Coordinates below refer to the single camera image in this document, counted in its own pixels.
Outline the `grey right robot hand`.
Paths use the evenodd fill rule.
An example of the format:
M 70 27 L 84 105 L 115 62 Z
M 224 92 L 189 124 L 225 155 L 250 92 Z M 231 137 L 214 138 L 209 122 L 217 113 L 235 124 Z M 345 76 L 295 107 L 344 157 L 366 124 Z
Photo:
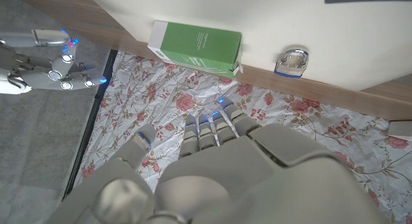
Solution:
M 79 40 L 64 30 L 1 31 L 1 93 L 19 95 L 33 89 L 86 89 L 108 80 L 93 62 L 77 60 Z M 54 59 L 17 53 L 16 48 L 56 47 Z

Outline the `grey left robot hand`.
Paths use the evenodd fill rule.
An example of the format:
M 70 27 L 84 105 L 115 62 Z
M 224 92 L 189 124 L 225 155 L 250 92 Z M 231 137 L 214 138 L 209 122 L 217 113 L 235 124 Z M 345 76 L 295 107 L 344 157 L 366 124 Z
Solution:
M 348 166 L 316 141 L 261 126 L 228 98 L 188 116 L 177 161 L 151 189 L 137 170 L 156 131 L 142 126 L 84 179 L 49 223 L 386 223 Z

